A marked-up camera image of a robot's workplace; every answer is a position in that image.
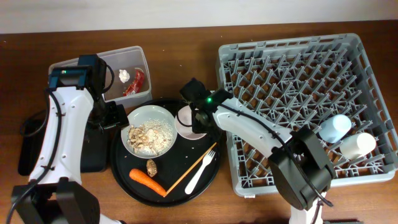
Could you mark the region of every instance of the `round black plate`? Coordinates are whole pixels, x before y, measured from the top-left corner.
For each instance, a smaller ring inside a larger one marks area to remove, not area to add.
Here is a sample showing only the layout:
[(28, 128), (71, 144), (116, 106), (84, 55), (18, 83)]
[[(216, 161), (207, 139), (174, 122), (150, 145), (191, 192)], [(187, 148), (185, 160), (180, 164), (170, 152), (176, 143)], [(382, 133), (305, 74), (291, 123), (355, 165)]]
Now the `round black plate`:
[[(148, 101), (140, 106), (144, 105), (163, 106), (173, 115), (183, 106), (180, 100), (162, 98)], [(213, 143), (214, 139), (209, 134), (195, 141), (178, 135), (173, 147), (164, 155), (154, 159), (158, 173), (153, 179), (167, 191)], [(129, 173), (133, 168), (147, 172), (147, 159), (138, 158), (127, 151), (123, 146), (120, 130), (117, 131), (112, 141), (110, 160), (114, 178), (132, 198), (150, 206), (171, 207), (194, 199), (210, 185), (220, 167), (220, 150), (218, 150), (218, 146), (214, 147), (214, 150), (217, 152), (216, 156), (206, 166), (190, 195), (185, 193), (185, 187), (201, 166), (201, 162), (165, 198), (145, 185), (130, 179)]]

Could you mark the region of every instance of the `white cup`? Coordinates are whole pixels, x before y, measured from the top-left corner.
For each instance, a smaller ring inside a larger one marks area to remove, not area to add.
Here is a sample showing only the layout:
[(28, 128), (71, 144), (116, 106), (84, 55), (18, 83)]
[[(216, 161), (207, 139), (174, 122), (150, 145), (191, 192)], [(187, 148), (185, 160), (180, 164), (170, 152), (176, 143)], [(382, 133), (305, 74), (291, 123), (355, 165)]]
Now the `white cup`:
[(343, 139), (340, 145), (342, 155), (350, 160), (365, 156), (376, 147), (375, 138), (369, 133), (359, 133)]
[(351, 120), (342, 114), (335, 115), (322, 122), (319, 135), (329, 143), (336, 143), (351, 129)]

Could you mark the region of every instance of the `gray bin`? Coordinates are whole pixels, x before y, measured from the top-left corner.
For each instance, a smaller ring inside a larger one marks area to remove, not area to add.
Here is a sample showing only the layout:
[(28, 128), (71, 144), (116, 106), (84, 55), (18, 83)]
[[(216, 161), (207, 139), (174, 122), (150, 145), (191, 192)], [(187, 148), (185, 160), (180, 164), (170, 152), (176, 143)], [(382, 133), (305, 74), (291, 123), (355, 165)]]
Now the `gray bin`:
[[(320, 139), (335, 167), (332, 187), (393, 178), (398, 136), (356, 34), (229, 44), (218, 53), (218, 86), (269, 121), (293, 130), (307, 126), (317, 133), (322, 121), (345, 114), (353, 122), (347, 136), (375, 136), (376, 149), (353, 161), (340, 153), (341, 141)], [(277, 192), (264, 156), (232, 133), (227, 134), (227, 147), (237, 195)]]
[[(105, 102), (115, 101), (117, 105), (123, 105), (125, 108), (140, 105), (143, 102), (152, 99), (150, 93), (152, 87), (150, 84), (150, 75), (145, 59), (144, 51), (140, 46), (126, 47), (123, 49), (111, 50), (108, 52), (99, 53), (98, 56), (102, 58), (112, 69), (115, 75), (112, 87), (104, 94)], [(52, 64), (49, 68), (49, 74), (54, 67), (75, 66), (78, 58), (58, 62)], [(134, 68), (141, 68), (145, 74), (145, 80), (139, 93), (129, 96), (123, 96), (123, 92), (134, 81), (136, 75)], [(119, 70), (126, 70), (130, 74), (130, 80), (122, 83), (119, 79)], [(106, 83), (108, 86), (111, 82), (111, 73), (106, 72)]]

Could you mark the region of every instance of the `wooden table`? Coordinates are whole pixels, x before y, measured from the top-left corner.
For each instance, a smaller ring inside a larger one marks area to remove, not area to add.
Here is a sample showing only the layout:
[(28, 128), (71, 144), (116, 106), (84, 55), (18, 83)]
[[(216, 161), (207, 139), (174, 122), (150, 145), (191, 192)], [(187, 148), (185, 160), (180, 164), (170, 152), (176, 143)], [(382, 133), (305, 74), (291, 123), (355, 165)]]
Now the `wooden table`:
[[(398, 21), (0, 35), (0, 220), (6, 219), (12, 187), (27, 183), (27, 177), (17, 173), (19, 125), (45, 107), (43, 89), (52, 63), (139, 45), (148, 62), (152, 96), (178, 97), (178, 90), (191, 77), (209, 89), (217, 88), (215, 62), (223, 44), (349, 32), (361, 37), (398, 126)], [(82, 174), (82, 180), (98, 198), (102, 213), (128, 223), (287, 223), (290, 217), (290, 206), (279, 194), (255, 199), (235, 195), (227, 157), (201, 196), (174, 208), (152, 208), (133, 200), (116, 183), (110, 168)], [(334, 188), (327, 198), (335, 207), (324, 208), (325, 220), (397, 223), (397, 177), (381, 184)], [(21, 222), (16, 214), (13, 220)]]

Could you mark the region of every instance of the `fork handle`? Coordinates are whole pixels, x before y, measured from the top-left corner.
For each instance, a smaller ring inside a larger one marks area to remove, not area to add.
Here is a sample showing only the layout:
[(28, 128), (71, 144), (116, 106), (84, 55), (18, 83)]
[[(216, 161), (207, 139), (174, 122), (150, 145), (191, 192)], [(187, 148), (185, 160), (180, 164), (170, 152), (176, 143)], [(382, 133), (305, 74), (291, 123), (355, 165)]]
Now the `fork handle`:
[(198, 172), (192, 177), (191, 181), (188, 183), (188, 185), (185, 187), (185, 193), (186, 194), (191, 194), (193, 189), (195, 188), (196, 184), (198, 183), (198, 180), (201, 176), (201, 173), (205, 170), (204, 164), (202, 164), (198, 170)]

